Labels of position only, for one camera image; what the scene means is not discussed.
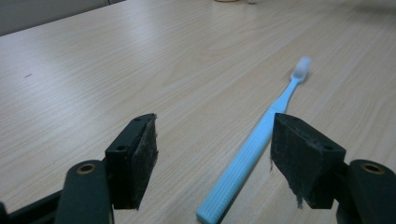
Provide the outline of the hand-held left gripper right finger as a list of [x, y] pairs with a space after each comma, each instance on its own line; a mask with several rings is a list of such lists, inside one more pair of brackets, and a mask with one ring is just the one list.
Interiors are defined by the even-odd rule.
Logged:
[[344, 163], [346, 150], [294, 116], [276, 113], [270, 156], [296, 195], [314, 209], [330, 209], [334, 183], [329, 178]]

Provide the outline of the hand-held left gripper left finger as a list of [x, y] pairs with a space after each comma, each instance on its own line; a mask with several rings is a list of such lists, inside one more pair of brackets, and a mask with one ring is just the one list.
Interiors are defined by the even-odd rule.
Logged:
[[132, 119], [106, 149], [105, 164], [113, 207], [139, 209], [158, 159], [157, 116]]

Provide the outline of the light blue toothbrush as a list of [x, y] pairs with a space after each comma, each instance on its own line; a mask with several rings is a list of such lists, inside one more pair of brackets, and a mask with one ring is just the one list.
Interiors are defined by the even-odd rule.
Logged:
[[272, 137], [275, 114], [286, 112], [295, 89], [307, 77], [310, 64], [311, 58], [307, 56], [296, 64], [290, 76], [290, 84], [265, 111], [215, 186], [205, 197], [195, 213], [202, 224], [218, 224], [226, 214]]

